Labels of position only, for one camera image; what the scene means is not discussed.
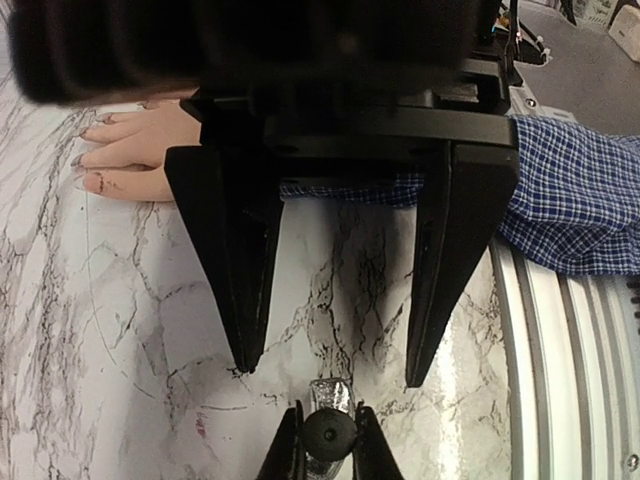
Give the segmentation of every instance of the human hand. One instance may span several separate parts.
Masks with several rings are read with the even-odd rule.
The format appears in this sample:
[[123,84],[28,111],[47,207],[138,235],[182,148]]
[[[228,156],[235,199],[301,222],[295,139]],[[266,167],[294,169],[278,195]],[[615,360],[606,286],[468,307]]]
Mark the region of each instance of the human hand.
[[143,111],[107,114],[103,122],[81,135],[100,144],[72,163],[83,170],[81,188],[120,200],[172,201],[165,154],[171,147],[199,145],[200,123],[177,101],[148,102]]

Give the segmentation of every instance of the red stain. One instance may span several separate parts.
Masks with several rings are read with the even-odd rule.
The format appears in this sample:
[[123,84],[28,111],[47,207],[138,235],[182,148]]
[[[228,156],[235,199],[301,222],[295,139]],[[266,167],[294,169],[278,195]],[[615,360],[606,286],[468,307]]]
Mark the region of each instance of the red stain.
[[202,421],[203,417],[204,415],[198,414],[198,419],[196,420],[196,431],[202,438],[207,438],[207,431],[205,430],[204,422]]

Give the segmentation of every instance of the screw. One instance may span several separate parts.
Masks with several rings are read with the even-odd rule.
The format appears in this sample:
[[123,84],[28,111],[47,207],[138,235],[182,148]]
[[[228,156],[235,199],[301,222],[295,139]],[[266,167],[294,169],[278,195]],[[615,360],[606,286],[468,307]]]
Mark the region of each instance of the screw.
[[345,55],[356,55],[360,51],[360,41],[352,33],[338,35],[338,48]]
[[630,472],[635,472],[638,466],[640,466],[640,457],[634,453],[628,458],[627,467],[629,467]]
[[324,439],[327,442],[333,442],[337,436],[338,436],[338,432],[336,432],[333,428],[328,428],[324,432]]

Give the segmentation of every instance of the checkered fabric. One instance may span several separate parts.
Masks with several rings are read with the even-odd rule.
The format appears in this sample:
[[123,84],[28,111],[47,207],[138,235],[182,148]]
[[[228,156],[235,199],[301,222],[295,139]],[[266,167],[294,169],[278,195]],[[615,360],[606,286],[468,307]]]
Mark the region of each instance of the checkered fabric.
[[[640,274],[640,136],[608,136],[575,123],[513,116],[520,183],[499,231],[531,260],[569,275]],[[283,198],[416,205],[419,175],[394,189],[282,186]]]

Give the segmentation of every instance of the white marble countertop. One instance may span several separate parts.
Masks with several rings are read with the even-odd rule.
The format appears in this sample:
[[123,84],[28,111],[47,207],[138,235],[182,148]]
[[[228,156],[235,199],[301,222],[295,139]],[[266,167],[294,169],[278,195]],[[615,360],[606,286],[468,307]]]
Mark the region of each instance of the white marble countertop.
[[291,202],[266,352],[239,376],[175,208],[73,188],[95,115],[0,85],[0,479],[252,480],[285,409],[329,376],[353,379],[407,480],[509,478],[488,256],[409,390],[413,212]]

